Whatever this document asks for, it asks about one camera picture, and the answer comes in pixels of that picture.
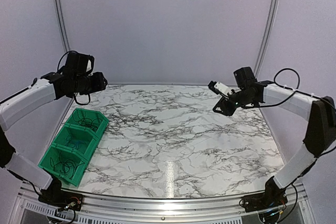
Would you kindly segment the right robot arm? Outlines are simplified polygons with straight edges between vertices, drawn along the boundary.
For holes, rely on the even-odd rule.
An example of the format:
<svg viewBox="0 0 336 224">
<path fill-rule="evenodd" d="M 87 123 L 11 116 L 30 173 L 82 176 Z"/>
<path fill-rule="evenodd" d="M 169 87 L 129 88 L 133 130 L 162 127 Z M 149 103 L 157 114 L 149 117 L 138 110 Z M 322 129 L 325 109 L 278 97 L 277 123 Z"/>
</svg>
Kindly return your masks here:
<svg viewBox="0 0 336 224">
<path fill-rule="evenodd" d="M 281 151 L 285 150 L 280 137 L 294 137 L 295 150 L 284 167 L 270 179 L 260 203 L 271 207 L 280 199 L 279 189 L 287 188 L 316 163 L 335 151 L 335 105 L 331 97 L 320 97 L 294 87 L 279 84 L 276 79 L 257 80 L 250 67 L 234 72 L 237 89 L 219 81 L 211 81 L 208 88 L 220 99 L 213 111 L 232 116 L 238 109 L 258 109 L 266 117 Z"/>
</svg>

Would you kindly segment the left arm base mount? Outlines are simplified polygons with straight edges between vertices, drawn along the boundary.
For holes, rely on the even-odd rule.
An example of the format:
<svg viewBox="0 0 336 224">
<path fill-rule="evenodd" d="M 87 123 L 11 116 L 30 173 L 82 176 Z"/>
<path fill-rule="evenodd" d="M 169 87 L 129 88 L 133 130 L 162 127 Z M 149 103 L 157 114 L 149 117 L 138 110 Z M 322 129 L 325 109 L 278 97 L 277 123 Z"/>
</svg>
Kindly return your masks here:
<svg viewBox="0 0 336 224">
<path fill-rule="evenodd" d="M 41 189 L 38 196 L 40 202 L 56 206 L 59 211 L 80 211 L 83 202 L 83 194 L 62 190 L 62 182 L 53 178 L 47 189 Z"/>
</svg>

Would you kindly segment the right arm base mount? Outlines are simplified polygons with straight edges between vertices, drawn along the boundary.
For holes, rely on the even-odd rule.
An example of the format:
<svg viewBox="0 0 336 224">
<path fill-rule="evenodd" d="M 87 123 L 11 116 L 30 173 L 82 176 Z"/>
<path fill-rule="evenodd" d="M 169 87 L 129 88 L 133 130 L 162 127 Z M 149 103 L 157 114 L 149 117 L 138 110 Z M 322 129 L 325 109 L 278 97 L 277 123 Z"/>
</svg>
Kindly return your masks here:
<svg viewBox="0 0 336 224">
<path fill-rule="evenodd" d="M 274 177 L 271 177 L 266 181 L 263 192 L 243 196 L 238 204 L 245 209 L 245 212 L 281 206 L 288 202 L 285 191 L 284 188 L 279 188 L 274 181 Z"/>
</svg>

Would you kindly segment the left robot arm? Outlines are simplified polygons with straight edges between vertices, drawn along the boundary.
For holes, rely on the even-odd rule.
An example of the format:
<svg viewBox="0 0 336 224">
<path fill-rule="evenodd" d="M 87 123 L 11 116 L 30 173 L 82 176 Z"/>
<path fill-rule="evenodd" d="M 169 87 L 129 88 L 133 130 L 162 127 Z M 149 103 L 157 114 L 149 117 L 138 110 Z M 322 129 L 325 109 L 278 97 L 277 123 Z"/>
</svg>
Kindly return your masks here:
<svg viewBox="0 0 336 224">
<path fill-rule="evenodd" d="M 66 193 L 52 185 L 55 179 L 51 174 L 16 152 L 5 132 L 47 103 L 63 97 L 74 98 L 76 94 L 89 96 L 106 89 L 108 81 L 103 73 L 93 70 L 94 56 L 70 50 L 61 58 L 65 64 L 58 65 L 55 72 L 34 79 L 31 85 L 1 101 L 1 168 L 46 190 L 45 196 L 56 206 L 66 202 Z"/>
</svg>

